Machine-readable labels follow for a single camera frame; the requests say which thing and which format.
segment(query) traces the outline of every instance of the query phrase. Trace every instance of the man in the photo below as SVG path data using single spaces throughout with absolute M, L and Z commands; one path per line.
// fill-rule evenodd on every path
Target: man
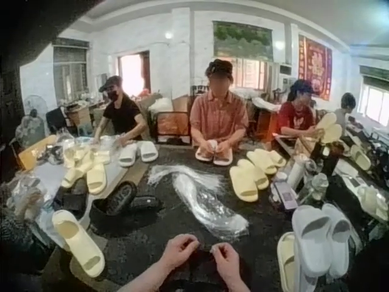
M 213 153 L 208 140 L 216 140 L 217 153 L 224 153 L 240 142 L 249 124 L 244 102 L 230 92 L 233 83 L 232 64 L 216 59 L 205 71 L 210 91 L 194 100 L 191 114 L 191 135 L 205 156 Z
M 169 240 L 164 254 L 158 262 L 151 265 L 140 276 L 118 292 L 158 291 L 169 274 L 183 265 L 197 250 L 200 243 L 191 234 L 180 234 Z M 250 292 L 239 273 L 239 254 L 229 243 L 218 243 L 212 246 L 211 253 L 215 258 L 219 275 L 229 291 Z
M 342 136 L 346 133 L 346 114 L 351 114 L 357 103 L 355 97 L 347 92 L 344 93 L 340 101 L 340 108 L 338 108 L 334 113 L 336 114 L 336 123 L 342 127 Z
M 115 133 L 120 135 L 119 142 L 122 146 L 131 140 L 142 140 L 140 135 L 147 128 L 145 119 L 135 102 L 123 92 L 122 81 L 120 76 L 112 76 L 98 90 L 106 92 L 111 103 L 104 110 L 103 118 L 97 127 L 95 142 L 100 140 L 108 120 L 112 121 Z

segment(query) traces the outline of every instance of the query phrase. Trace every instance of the white tiled wall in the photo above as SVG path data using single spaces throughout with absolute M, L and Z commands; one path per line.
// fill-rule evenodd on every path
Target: white tiled wall
M 165 33 L 171 30 L 171 14 L 138 18 L 91 34 L 91 71 L 99 74 L 116 72 L 119 56 L 150 51 L 150 81 L 152 92 L 171 96 L 170 41 Z
M 117 57 L 150 51 L 151 90 L 159 91 L 165 97 L 179 97 L 190 93 L 190 85 L 206 84 L 204 71 L 213 59 L 213 23 L 230 21 L 265 27 L 272 30 L 273 45 L 285 42 L 283 23 L 258 16 L 220 11 L 190 11 L 188 8 L 173 9 L 171 13 L 138 18 L 94 33 L 82 33 L 68 29 L 61 36 L 88 40 L 91 49 L 88 53 L 88 83 L 91 91 L 97 90 L 96 78 L 100 74 L 116 73 Z M 168 40 L 165 33 L 171 32 Z M 323 43 L 332 49 L 332 85 L 330 102 L 326 107 L 339 106 L 340 97 L 347 90 L 355 88 L 354 76 L 350 74 L 350 60 L 347 54 L 334 49 L 315 36 L 291 25 L 291 40 L 285 46 L 292 46 L 292 76 L 298 70 L 298 34 Z M 274 61 L 285 63 L 285 49 L 274 45 Z M 48 46 L 30 64 L 21 67 L 22 96 L 30 94 L 42 96 L 49 110 L 57 106 L 53 84 L 53 50 Z

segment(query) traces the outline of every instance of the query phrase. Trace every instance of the face mask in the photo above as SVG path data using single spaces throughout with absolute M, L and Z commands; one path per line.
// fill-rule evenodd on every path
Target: face mask
M 119 96 L 117 95 L 116 91 L 109 91 L 108 92 L 108 98 L 115 102 Z

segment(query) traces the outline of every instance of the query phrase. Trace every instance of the person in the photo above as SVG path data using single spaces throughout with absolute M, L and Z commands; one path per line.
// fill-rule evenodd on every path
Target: person
M 29 228 L 26 210 L 42 196 L 36 188 L 21 200 L 15 210 L 7 207 L 11 197 L 8 185 L 0 186 L 0 272 L 1 286 L 9 291 L 42 291 L 40 271 L 45 267 L 54 249 L 54 243 L 46 246 Z
M 282 135 L 299 137 L 315 136 L 320 130 L 314 127 L 314 116 L 310 109 L 313 93 L 311 82 L 297 80 L 292 86 L 287 101 L 278 112 L 278 132 Z
M 334 111 L 336 115 L 336 123 L 342 127 L 342 136 L 346 133 L 346 115 L 351 114 L 357 103 L 355 97 L 347 92 L 344 93 L 342 99 L 340 100 L 340 108 Z
M 191 109 L 191 135 L 203 153 L 214 152 L 208 140 L 216 140 L 217 153 L 237 146 L 244 137 L 249 120 L 243 100 L 229 91 L 233 83 L 232 64 L 216 59 L 209 63 L 205 75 L 209 92 L 197 97 Z
M 115 133 L 121 135 L 119 142 L 122 146 L 131 140 L 142 140 L 140 135 L 147 128 L 145 119 L 135 102 L 123 92 L 122 82 L 120 76 L 112 76 L 99 89 L 99 92 L 107 93 L 111 103 L 104 110 L 103 118 L 97 127 L 95 143 L 100 140 L 108 120 L 112 121 Z
M 200 243 L 194 235 L 180 234 L 168 241 L 165 251 L 158 262 L 151 265 L 140 276 L 121 287 L 118 292 L 157 291 L 168 275 L 184 264 Z M 250 290 L 239 275 L 239 255 L 229 243 L 212 246 L 218 273 L 231 292 Z

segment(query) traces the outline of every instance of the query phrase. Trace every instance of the pink shirt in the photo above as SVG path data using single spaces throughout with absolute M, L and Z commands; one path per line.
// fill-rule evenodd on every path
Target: pink shirt
M 190 125 L 199 130 L 205 140 L 225 141 L 239 129 L 249 124 L 246 106 L 236 94 L 229 92 L 220 103 L 211 92 L 197 97 L 190 113 Z

